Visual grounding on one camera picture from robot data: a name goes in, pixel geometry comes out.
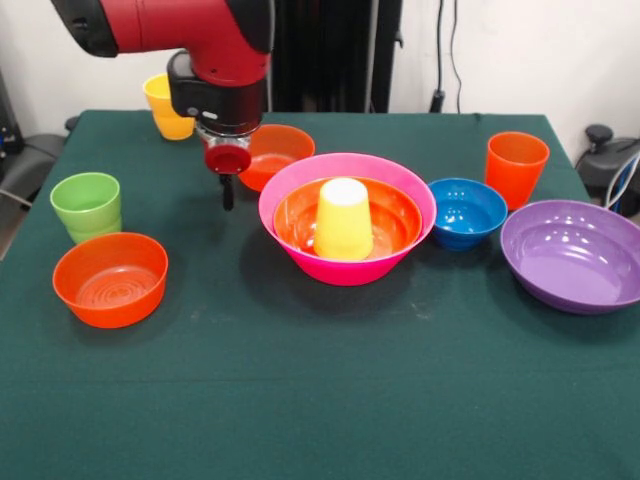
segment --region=orange cup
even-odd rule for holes
[[[313,139],[299,128],[288,125],[263,125],[251,135],[251,165],[240,181],[261,192],[271,177],[293,162],[315,153]]]
[[[524,206],[549,159],[549,147],[537,137],[503,132],[489,139],[485,182],[496,189],[509,210]]]

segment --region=green tablecloth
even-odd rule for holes
[[[481,179],[489,136],[523,130],[552,151],[535,199],[586,199],[540,116],[265,121],[427,181]],[[51,288],[72,244],[48,194],[91,170],[121,181],[126,229],[170,255],[161,307],[119,331],[85,326]],[[640,478],[638,308],[551,310],[497,235],[470,253],[428,240],[379,282],[322,285],[242,192],[225,213],[199,141],[162,141],[147,112],[83,115],[0,267],[1,478]]]

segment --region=pink bowl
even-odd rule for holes
[[[320,178],[338,176],[372,178],[409,195],[422,214],[422,231],[417,240],[392,255],[362,262],[319,258],[296,250],[282,241],[276,235],[273,225],[273,216],[280,202],[302,185]],[[264,227],[305,273],[321,282],[338,286],[364,285],[385,276],[427,237],[436,220],[436,201],[420,177],[390,160],[359,153],[317,155],[289,165],[269,180],[260,195],[258,208]]]

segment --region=yellow cup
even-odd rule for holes
[[[185,140],[193,135],[195,119],[178,115],[171,106],[171,90],[166,73],[151,77],[144,83],[144,94],[153,113],[153,120],[167,140]]]
[[[360,261],[373,250],[369,193],[353,178],[334,178],[320,189],[315,252],[323,258]]]

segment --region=green cup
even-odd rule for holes
[[[82,243],[122,231],[120,184],[106,173],[80,173],[51,190],[51,205],[71,239]]]

